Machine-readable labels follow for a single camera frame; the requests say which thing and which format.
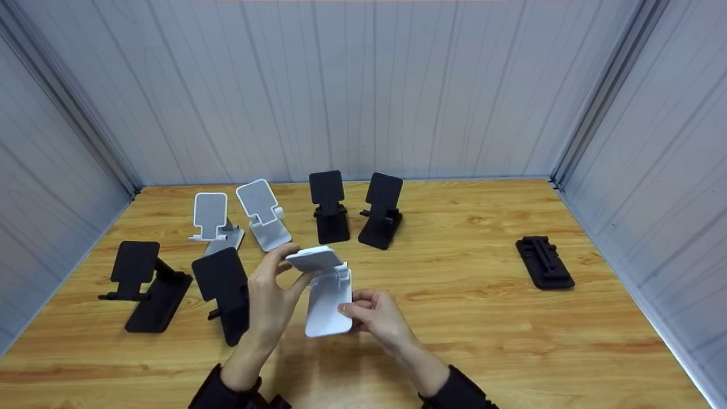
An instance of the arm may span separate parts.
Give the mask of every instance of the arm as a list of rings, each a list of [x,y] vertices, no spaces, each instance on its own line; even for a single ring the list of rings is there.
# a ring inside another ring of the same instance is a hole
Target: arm
[[[313,279],[311,273],[301,274],[285,290],[276,281],[280,273],[291,268],[282,263],[285,257],[299,249],[292,243],[276,248],[250,276],[250,328],[227,362],[216,366],[207,376],[190,409],[242,409],[256,402],[260,402],[260,407],[267,406],[257,393],[262,383],[260,371],[288,326],[305,286]]]
[[[429,352],[411,331],[393,297],[385,291],[359,290],[339,311],[353,318],[353,331],[371,333],[394,357],[432,409],[497,409],[469,378]]]

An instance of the jacket cuff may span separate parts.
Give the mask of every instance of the jacket cuff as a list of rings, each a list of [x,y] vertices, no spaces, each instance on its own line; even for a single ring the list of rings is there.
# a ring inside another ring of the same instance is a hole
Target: jacket cuff
[[[222,372],[222,365],[212,369],[207,379],[204,380],[202,386],[200,386],[197,394],[189,404],[190,409],[202,409],[202,408],[219,408],[219,409],[235,409],[241,404],[247,404],[255,400],[259,396],[257,391],[262,385],[262,378],[258,377],[257,382],[249,391],[235,392],[228,388],[220,378]]]
[[[485,392],[457,368],[449,366],[449,378],[436,395],[425,398],[419,395],[425,408],[473,408],[477,403],[482,408],[487,403]]]

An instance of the finger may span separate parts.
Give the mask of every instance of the finger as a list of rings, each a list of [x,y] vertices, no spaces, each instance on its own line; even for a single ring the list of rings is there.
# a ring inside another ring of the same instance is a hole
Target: finger
[[[354,323],[351,329],[348,331],[349,334],[357,334],[357,333],[368,333],[369,328],[365,326],[362,322]]]
[[[353,302],[355,305],[360,306],[365,309],[373,309],[374,303],[368,300],[357,300]]]
[[[276,247],[260,261],[260,266],[257,270],[260,272],[260,275],[266,276],[267,278],[275,278],[278,264],[285,260],[285,257],[288,255],[297,253],[298,250],[300,250],[300,245],[296,243],[286,243]]]
[[[283,274],[284,272],[286,272],[292,268],[293,268],[293,266],[290,263],[288,263],[287,261],[285,261],[280,266],[276,267],[275,275],[279,276],[280,274]]]
[[[308,285],[308,283],[310,283],[311,280],[313,280],[315,276],[316,275],[311,271],[301,274],[300,277],[295,280],[293,285],[291,285],[290,288],[286,290],[286,293],[291,294],[290,296],[295,297],[295,299],[297,300],[298,298],[300,298],[303,290],[305,290],[305,287]]]
[[[356,290],[353,292],[352,297],[353,297],[354,301],[358,301],[358,300],[372,301],[374,299],[375,294],[376,294],[376,291],[373,291],[373,290]]]
[[[346,317],[358,319],[364,324],[368,325],[374,317],[374,311],[371,309],[365,309],[362,306],[358,306],[354,303],[350,304],[339,304],[338,312]]]

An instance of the metal wall frame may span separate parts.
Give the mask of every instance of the metal wall frame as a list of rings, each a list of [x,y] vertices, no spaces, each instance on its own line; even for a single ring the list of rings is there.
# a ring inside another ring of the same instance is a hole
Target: metal wall frame
[[[593,139],[595,131],[601,125],[606,112],[614,102],[616,94],[626,81],[626,77],[631,72],[631,68],[636,63],[643,46],[648,41],[651,32],[654,31],[668,4],[669,0],[641,0],[619,46],[614,50],[614,54],[608,62],[591,101],[584,110],[571,140],[563,151],[563,156],[558,160],[550,175],[551,182],[558,190],[563,191],[567,187],[576,165],[583,157],[585,149]]]
[[[0,36],[23,62],[107,174],[121,185],[129,197],[138,194],[142,188],[138,179],[119,161],[118,154],[103,137],[103,131],[94,121],[93,115],[89,114],[81,102],[82,99],[64,79],[63,70],[28,30],[28,24],[14,0],[0,0]]]

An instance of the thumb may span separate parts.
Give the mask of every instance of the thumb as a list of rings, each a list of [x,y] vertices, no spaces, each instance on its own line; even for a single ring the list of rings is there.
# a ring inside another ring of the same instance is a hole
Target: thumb
[[[374,312],[372,310],[353,303],[339,304],[338,312],[348,318],[358,319],[366,325],[368,325],[374,318]]]
[[[315,274],[313,272],[301,274],[300,277],[295,280],[293,285],[291,285],[290,288],[286,291],[286,293],[290,294],[291,297],[294,297],[297,300],[298,298],[300,298],[300,295],[303,294],[303,290],[305,290],[305,287],[313,280],[314,277]]]

